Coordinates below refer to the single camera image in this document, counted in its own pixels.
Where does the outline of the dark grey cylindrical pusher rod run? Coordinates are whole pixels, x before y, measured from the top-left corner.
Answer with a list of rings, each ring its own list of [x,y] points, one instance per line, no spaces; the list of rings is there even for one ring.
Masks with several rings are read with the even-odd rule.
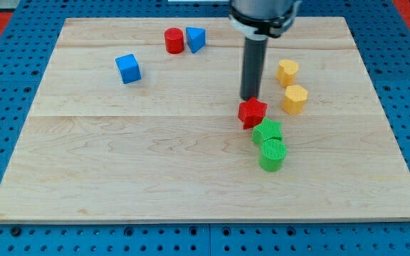
[[[252,97],[258,98],[267,44],[267,38],[260,41],[245,38],[240,86],[242,100],[248,101]]]

